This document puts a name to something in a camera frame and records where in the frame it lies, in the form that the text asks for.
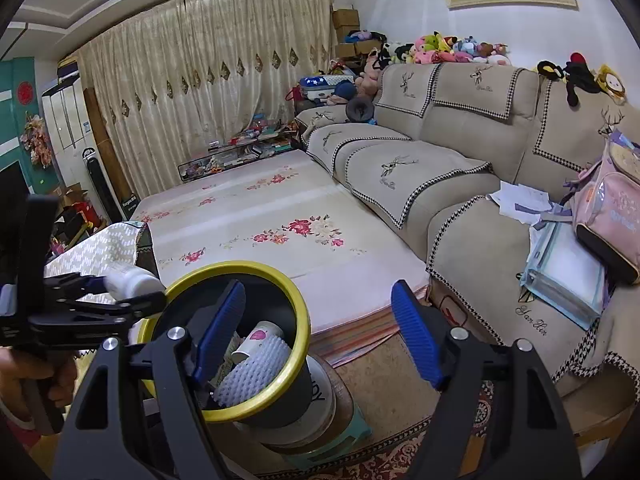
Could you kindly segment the person left hand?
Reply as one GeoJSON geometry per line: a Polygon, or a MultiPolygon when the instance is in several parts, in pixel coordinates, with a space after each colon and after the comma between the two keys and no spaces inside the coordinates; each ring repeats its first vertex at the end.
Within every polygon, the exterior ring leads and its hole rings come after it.
{"type": "Polygon", "coordinates": [[[32,419],[23,384],[26,380],[52,380],[47,396],[57,408],[66,408],[73,400],[77,367],[70,356],[63,364],[39,361],[11,348],[1,348],[1,401],[21,422],[32,419]]]}

